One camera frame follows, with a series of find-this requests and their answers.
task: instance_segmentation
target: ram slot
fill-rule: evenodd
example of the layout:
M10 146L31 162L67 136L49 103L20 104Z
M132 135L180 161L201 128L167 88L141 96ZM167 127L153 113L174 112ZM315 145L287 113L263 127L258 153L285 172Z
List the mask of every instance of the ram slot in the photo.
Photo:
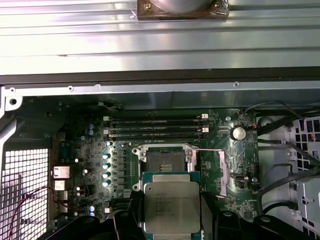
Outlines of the ram slot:
M110 137L110 141L166 141L166 140L201 140L206 139L205 135L178 135L178 136L130 136L130 137Z
M123 130L123 129L110 129L110 134L112 135L139 135L139 134L192 134L192 133L203 133L204 128L170 128L170 129L130 129L130 130Z
M136 116L136 117L116 117L113 116L110 119L111 121L117 122L127 122L127 121L189 121L189 120L199 120L203 121L206 118L203 118L202 115L184 115L184 116Z
M173 122L157 122L157 121L147 121L147 122L111 122L110 128L156 128L156 127L199 127L203 126L205 123L199 121L173 121Z

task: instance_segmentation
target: green circuit board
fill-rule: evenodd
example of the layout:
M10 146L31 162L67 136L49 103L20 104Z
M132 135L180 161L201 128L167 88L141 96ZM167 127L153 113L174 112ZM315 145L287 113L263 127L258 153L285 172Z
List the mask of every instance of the green circuit board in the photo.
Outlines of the green circuit board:
M255 122L254 112L243 115L240 109L73 114L68 119L66 131L71 140L60 147L60 158L65 163L83 158L84 162L78 164L80 169L91 168L86 176L76 174L72 178L73 184L95 186L94 193L85 199L95 206L95 215L103 220L105 208L113 201L115 208L121 204L125 206L125 199L139 182L139 158L133 153L134 148L146 144L189 144L200 149L196 153L195 171L201 173L201 190L215 193L221 209L237 212L252 221L257 215L256 194L260 189L258 137L252 127ZM246 129L245 139L231 138L231 131L236 126ZM158 147L153 151L169 153L181 149ZM229 174L225 185L222 184L225 170L221 166L221 152ZM105 163L110 163L107 187L102 184L106 180L103 178L106 170L102 168ZM245 176L245 179L239 181L233 175ZM83 199L72 197L72 200L78 205Z

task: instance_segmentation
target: ventilation grille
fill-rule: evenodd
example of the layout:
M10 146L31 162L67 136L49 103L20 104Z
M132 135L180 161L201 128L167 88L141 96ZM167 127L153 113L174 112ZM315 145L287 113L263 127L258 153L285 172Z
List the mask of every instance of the ventilation grille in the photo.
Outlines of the ventilation grille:
M293 123L293 127L294 131L292 131L291 135L292 143L295 142L298 148L301 148L318 159L320 155L320 118L310 117L305 121L297 120ZM309 160L302 157L298 152L296 153L296 157L299 171L306 171L310 168ZM302 212L302 221L300 222L301 229L312 239L320 240L318 222L305 218L308 216L306 212L307 208L311 208L311 206L309 206L310 199L306 198L305 194L304 190L298 190L297 199L301 201L300 203L298 202L299 211Z
M48 185L48 149L7 151L2 170L0 239L36 240L47 228L48 190L24 201L36 189Z
M305 122L297 121L295 126L295 144L298 148L308 152L315 158L319 158L320 149L320 120L308 118ZM306 171L310 167L310 161L297 153L297 165L299 171Z

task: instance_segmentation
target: cable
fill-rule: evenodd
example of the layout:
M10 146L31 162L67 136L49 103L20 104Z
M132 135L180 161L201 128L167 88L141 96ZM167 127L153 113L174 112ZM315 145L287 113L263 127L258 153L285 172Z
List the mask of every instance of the cable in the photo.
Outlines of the cable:
M290 175L293 175L293 174L294 174L294 172L293 172L294 166L293 166L292 164L290 164L290 163L279 163L279 164L275 164L275 165L273 165L273 166L262 176L262 178L261 178L262 186L263 186L263 183L264 183L265 180L266 180L267 175L268 175L273 169L275 169L275 168L277 168L277 167L289 167L289 174L290 174Z
M246 110L243 111L242 114L246 114L248 111L250 111L251 109L255 109L258 108L260 106L263 105L267 105L267 104L281 104L283 106L286 107L286 109L288 109L291 113L293 113L294 115L296 115L298 117L298 119L301 119L302 121L305 120L303 116L301 116L299 113L297 113L295 110L293 110L291 107L289 107L287 104L285 104L283 101L266 101L266 102L262 102L253 106L248 107Z
M26 200L32 198L35 193L37 193L37 192L39 192L40 190L43 190L43 189L49 189L49 190L51 191L51 193L52 193L51 200L52 200L54 203L60 204L60 205L62 205L62 206L64 206L64 207L70 209L69 206L63 204L63 203L60 202L60 201L55 200L55 191L54 191L51 187L49 187L49 186L40 187L40 188L34 190L34 191L33 191L32 193L30 193L29 195L27 195L25 198L21 199L21 200L19 201L19 203L17 204L17 207L15 208L15 210L14 210L14 212L13 212L13 214L12 214L12 217L11 217L11 223L10 223L10 226L9 226L9 235L8 235L8 237L7 237L7 240L10 240L10 239L12 238L12 236L13 236L14 220L15 220L15 218L16 218L16 215L17 215L17 213L18 213L19 208L22 206L22 204L23 204Z
M282 185L285 185L287 183L290 183L292 181L296 181L302 178L312 177L320 172L320 167L314 167L307 171L300 171L298 173L295 173L291 176L284 177L282 179L279 179L278 181L275 181L274 183L270 184L269 186L262 189L260 192L256 195L256 201L257 201L257 211L259 215L264 214L263 206L262 206L262 196L273 189L276 189Z
M288 146L290 148L293 148L294 150L297 151L297 153L301 154L305 159L310 160L311 162L313 162L316 165L319 165L320 160L318 160L317 158L315 158L314 156L311 156L309 153L307 153L306 151L303 151L301 148L297 147L296 145L292 144L289 141L281 141L281 140L265 140L265 139L260 139L258 138L258 143L263 143L263 144L275 144L275 145L285 145Z
M306 111L300 112L300 114L305 118L312 118L312 117L318 117L320 116L320 110L319 109L309 109ZM299 119L296 115L289 115L285 116L281 119L278 119L277 121L274 121L273 123L267 124L263 127L260 127L257 129L257 135L261 136L263 134L268 134L282 126L288 123L292 123L293 121Z
M298 204L296 204L293 201L281 201L281 202L276 202L274 204L271 204L269 206L267 206L265 209L263 209L263 214L266 214L267 212L269 212L272 209L275 209L277 207L288 207L289 209L298 210Z

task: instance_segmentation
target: chip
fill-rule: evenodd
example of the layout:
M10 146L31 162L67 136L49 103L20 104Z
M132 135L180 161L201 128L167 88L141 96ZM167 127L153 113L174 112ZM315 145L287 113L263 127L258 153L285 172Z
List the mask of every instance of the chip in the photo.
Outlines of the chip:
M197 182L150 182L144 185L145 231L191 234L200 230Z
M243 218L244 219L252 219L254 216L253 216L253 213L252 211L243 211Z

